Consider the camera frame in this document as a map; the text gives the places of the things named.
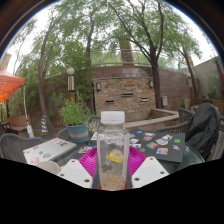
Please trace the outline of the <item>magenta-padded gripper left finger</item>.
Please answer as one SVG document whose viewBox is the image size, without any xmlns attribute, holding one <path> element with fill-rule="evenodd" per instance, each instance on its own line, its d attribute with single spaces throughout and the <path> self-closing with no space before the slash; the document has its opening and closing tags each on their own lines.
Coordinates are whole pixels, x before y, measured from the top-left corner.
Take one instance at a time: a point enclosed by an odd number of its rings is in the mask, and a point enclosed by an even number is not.
<svg viewBox="0 0 224 224">
<path fill-rule="evenodd" d="M 99 187 L 96 148 L 84 154 L 74 152 L 63 155 L 57 159 L 57 164 L 61 168 L 59 177 L 84 188 Z"/>
</svg>

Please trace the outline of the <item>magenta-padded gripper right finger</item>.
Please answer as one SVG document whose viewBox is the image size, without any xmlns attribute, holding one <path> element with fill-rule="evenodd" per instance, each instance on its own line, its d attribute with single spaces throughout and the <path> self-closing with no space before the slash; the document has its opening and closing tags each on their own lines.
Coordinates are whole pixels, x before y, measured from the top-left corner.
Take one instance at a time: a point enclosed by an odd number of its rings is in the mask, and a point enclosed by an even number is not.
<svg viewBox="0 0 224 224">
<path fill-rule="evenodd" d="M 132 188 L 143 187 L 169 175 L 154 156 L 146 157 L 134 147 L 130 147 L 128 171 Z"/>
</svg>

